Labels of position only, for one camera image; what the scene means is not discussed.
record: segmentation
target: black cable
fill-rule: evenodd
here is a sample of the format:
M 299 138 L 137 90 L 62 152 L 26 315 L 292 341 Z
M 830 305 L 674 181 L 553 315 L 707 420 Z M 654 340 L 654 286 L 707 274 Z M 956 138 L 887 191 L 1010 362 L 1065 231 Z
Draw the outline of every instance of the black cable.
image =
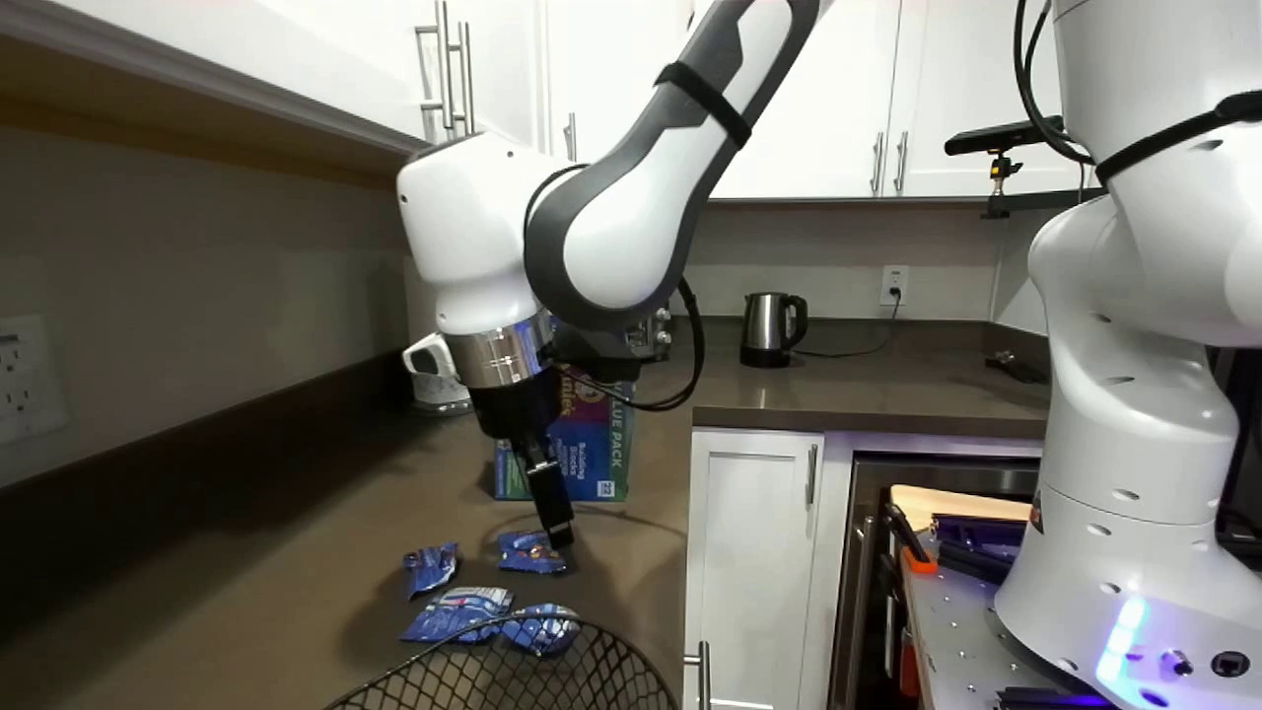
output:
M 901 307 L 904 307 L 904 294 L 896 294 L 896 307 L 891 307 L 891 315 L 883 320 L 883 340 L 879 341 L 873 341 L 873 345 L 858 345 L 858 352 L 797 352 L 797 354 L 806 354 L 806 357 L 860 357 L 860 354 L 876 354 L 876 352 L 883 352 L 883 345 L 891 345 L 896 340 L 901 340 Z
M 703 370 L 707 370 L 707 326 L 703 326 L 703 307 L 697 307 L 697 294 L 688 281 L 678 281 L 678 294 L 682 294 L 682 307 L 688 307 L 688 323 L 689 323 L 689 336 L 693 336 L 693 370 L 689 379 L 666 393 L 666 398 L 653 398 L 653 403 L 639 403 L 639 398 L 622 398 L 616 391 L 605 391 L 607 398 L 633 406 L 633 410 L 678 410 L 703 381 Z
M 1023 107 L 1027 107 L 1027 116 L 1039 126 L 1039 132 L 1071 163 L 1080 163 L 1080 164 L 1098 164 L 1092 152 L 1071 147 L 1071 132 L 1061 132 L 1039 107 L 1035 97 L 1035 49 L 1039 49 L 1039 40 L 1047 30 L 1047 19 L 1050 19 L 1050 9 L 1055 0 L 1042 5 L 1039 13 L 1039 22 L 1035 22 L 1035 34 L 1031 34 L 1031 48 L 1027 48 L 1027 0 L 1018 0 L 1018 19 L 1014 19 L 1014 76 L 1018 76 L 1018 95 L 1023 95 Z

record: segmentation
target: oven door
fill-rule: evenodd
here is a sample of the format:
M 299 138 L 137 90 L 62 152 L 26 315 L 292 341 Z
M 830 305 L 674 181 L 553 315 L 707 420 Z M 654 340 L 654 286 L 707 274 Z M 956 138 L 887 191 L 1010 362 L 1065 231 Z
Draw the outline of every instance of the oven door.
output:
M 896 699 L 896 556 L 883 519 L 891 486 L 929 486 L 1031 502 L 1039 457 L 858 452 L 841 617 L 834 646 L 834 710 L 901 706 Z

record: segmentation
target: power outlet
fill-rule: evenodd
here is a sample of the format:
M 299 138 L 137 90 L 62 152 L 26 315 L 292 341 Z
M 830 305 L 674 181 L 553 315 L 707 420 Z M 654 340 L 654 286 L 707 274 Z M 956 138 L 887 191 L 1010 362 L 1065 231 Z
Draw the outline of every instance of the power outlet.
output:
M 883 307 L 906 305 L 906 281 L 910 281 L 906 262 L 883 262 L 876 305 Z
M 0 320 L 0 447 L 66 420 L 39 315 Z

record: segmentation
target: electric kettle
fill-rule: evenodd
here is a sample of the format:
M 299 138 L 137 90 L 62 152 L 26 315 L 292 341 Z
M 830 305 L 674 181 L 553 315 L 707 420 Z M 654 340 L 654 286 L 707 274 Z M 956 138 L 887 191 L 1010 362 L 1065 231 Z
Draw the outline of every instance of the electric kettle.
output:
M 785 366 L 791 352 L 806 340 L 808 305 L 791 293 L 750 293 L 743 362 L 747 366 Z
M 438 331 L 411 341 L 402 352 L 402 366 L 411 370 L 411 393 L 420 410 L 429 410 L 429 412 L 469 410 L 469 391 L 459 381 L 459 366 L 449 362 L 449 345 Z

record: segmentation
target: kitchen counter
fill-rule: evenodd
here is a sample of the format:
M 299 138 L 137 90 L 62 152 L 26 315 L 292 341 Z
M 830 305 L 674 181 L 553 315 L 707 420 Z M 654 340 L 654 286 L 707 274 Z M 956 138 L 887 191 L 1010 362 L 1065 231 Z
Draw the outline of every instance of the kitchen counter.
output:
M 645 646 L 678 684 L 689 427 L 1042 435 L 1047 387 L 981 366 L 981 326 L 906 323 L 879 352 L 879 326 L 818 326 L 806 345 L 867 354 L 797 357 L 785 370 L 743 366 L 739 323 L 707 331 L 709 366 L 693 403 L 637 416 L 633 495 L 579 511 L 575 570 L 565 581 L 492 570 L 491 536 L 530 529 L 534 508 L 480 493 L 491 440 L 475 412 L 382 410 L 278 435 L 273 447 L 175 447 L 189 478 L 227 470 L 227 457 L 235 481 L 196 471 L 183 495 L 149 504 L 143 495 L 154 493 L 137 490 L 133 504 L 119 504 L 119 523 L 127 508 L 146 508 L 149 532 L 119 558 L 95 553 L 90 536 L 102 536 L 87 529 L 70 541 L 85 562 L 44 562 L 39 541 L 30 541 L 39 519 L 8 529 L 0 544 L 30 548 L 30 575 L 49 575 L 58 594 L 31 602 L 31 615 L 0 611 L 6 706 L 323 706 L 411 656 L 399 632 L 420 602 L 402 591 L 399 558 L 438 541 L 461 544 L 459 583 L 571 602 Z M 672 391 L 688 370 L 682 340 L 639 393 Z

